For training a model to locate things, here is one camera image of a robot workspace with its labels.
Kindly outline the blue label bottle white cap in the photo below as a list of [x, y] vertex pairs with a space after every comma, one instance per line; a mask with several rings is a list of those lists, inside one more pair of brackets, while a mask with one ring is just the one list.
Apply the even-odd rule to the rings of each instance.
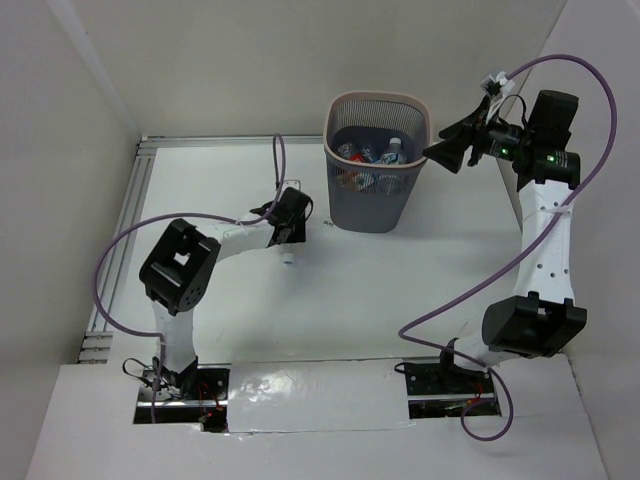
[[345, 187], [352, 192], [374, 194], [378, 176], [371, 173], [350, 172], [346, 174]]

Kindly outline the red label bottle red cap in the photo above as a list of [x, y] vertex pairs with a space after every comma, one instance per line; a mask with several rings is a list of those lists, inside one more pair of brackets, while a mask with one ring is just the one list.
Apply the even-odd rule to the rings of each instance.
[[354, 142], [346, 142], [336, 149], [336, 153], [344, 160], [363, 163], [364, 158]]

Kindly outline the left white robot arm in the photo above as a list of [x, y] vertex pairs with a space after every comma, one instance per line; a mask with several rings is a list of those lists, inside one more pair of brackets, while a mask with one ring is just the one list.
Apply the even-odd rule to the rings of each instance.
[[199, 229], [179, 218], [166, 227], [139, 279], [161, 334], [153, 367], [172, 397], [187, 398], [197, 387], [194, 309], [204, 298], [215, 265], [244, 252], [305, 242], [312, 210], [311, 197], [288, 187], [274, 204], [252, 209], [238, 223]]

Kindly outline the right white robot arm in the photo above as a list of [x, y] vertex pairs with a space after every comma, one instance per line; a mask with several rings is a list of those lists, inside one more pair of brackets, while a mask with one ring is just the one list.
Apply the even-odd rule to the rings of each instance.
[[581, 159], [567, 151], [577, 97], [541, 91], [522, 125], [498, 116], [502, 103], [487, 94], [463, 120], [442, 130], [425, 155], [457, 173], [484, 156], [511, 163], [522, 214], [518, 275], [510, 297], [491, 304], [478, 332], [454, 338], [441, 352], [436, 379], [460, 391], [482, 371], [506, 360], [553, 357], [587, 322], [570, 277], [573, 206], [568, 198], [581, 179]]

